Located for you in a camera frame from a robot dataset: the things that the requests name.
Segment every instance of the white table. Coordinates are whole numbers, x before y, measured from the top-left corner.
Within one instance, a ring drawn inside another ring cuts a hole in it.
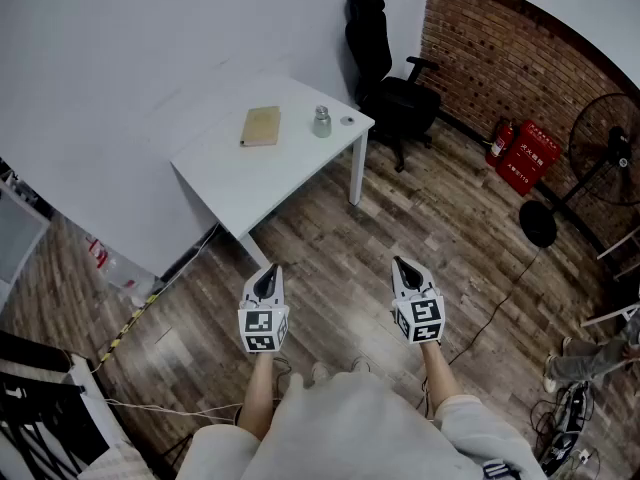
[[[261,267],[270,262],[249,235],[251,229],[294,190],[353,144],[349,201],[360,201],[367,132],[374,121],[326,94],[284,76],[262,76],[229,94],[231,109],[213,128],[193,139],[172,160],[174,167]],[[280,107],[274,146],[241,147],[247,111]],[[329,108],[332,133],[312,133],[316,105]],[[351,125],[341,118],[349,116]]]

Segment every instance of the red fire extinguisher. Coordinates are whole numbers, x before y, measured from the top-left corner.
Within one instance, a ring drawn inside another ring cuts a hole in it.
[[[500,158],[504,155],[504,152],[513,142],[515,134],[513,132],[511,121],[506,119],[500,121],[498,123],[495,136],[496,140],[493,141],[491,149],[487,151],[487,155],[485,156],[485,160],[492,167],[495,167],[498,164]]]

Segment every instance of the black standing fan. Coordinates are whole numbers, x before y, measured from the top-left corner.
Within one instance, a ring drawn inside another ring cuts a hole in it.
[[[593,100],[580,113],[569,138],[569,162],[578,183],[548,209],[538,201],[520,208],[520,226],[538,247],[556,239],[553,214],[581,188],[615,205],[640,202],[640,111],[624,94],[607,94]]]

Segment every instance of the person's hand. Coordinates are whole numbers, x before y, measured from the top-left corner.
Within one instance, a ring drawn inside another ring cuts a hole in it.
[[[627,361],[637,361],[640,359],[640,347],[632,347],[627,343],[622,349],[622,357]]]

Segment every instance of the red fire extinguisher box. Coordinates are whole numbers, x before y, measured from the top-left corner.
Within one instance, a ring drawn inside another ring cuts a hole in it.
[[[531,190],[561,154],[560,147],[533,121],[520,126],[520,135],[496,169],[521,196]]]

